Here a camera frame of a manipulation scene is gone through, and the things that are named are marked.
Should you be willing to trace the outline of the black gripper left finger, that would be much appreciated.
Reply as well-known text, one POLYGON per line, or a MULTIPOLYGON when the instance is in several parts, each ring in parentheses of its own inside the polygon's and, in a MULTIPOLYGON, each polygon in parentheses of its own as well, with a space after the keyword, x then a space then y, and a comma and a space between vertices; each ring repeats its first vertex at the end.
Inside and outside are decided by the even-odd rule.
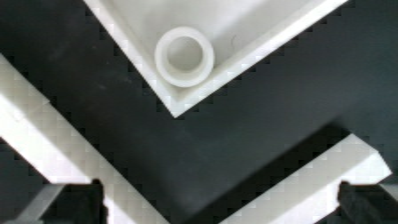
POLYGON ((18 216, 2 224, 108 224, 105 187, 89 183, 46 184, 18 216))

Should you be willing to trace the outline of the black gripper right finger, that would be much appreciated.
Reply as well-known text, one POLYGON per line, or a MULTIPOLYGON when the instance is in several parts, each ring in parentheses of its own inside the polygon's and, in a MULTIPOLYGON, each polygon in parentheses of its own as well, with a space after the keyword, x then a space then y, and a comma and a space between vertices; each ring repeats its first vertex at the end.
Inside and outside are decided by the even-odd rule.
POLYGON ((398 184, 339 184, 337 203, 346 224, 398 224, 398 184))

